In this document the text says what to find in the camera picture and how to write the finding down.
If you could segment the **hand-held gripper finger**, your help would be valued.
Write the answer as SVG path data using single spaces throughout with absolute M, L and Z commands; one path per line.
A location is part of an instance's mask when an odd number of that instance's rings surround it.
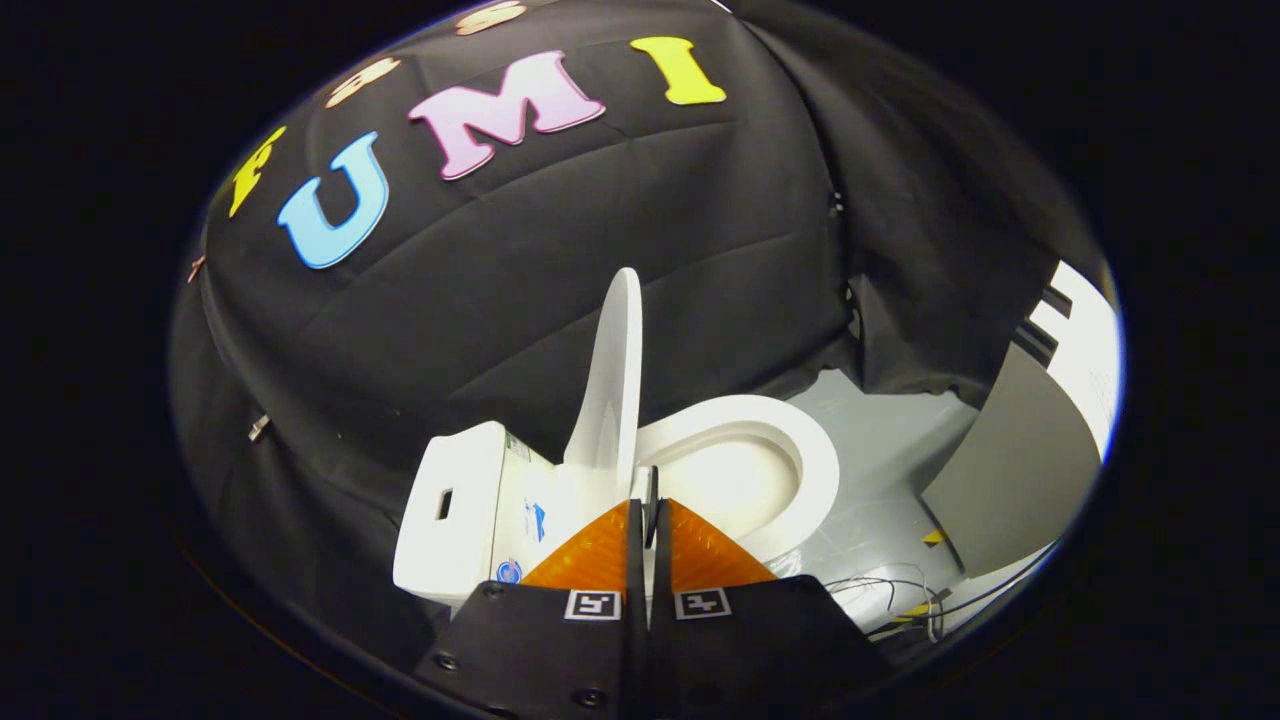
M 415 676 L 467 719 L 628 719 L 646 630 L 644 511 L 630 498 L 550 557 L 475 587 Z
M 810 575 L 778 578 L 672 498 L 657 507 L 658 719 L 844 719 L 892 673 Z

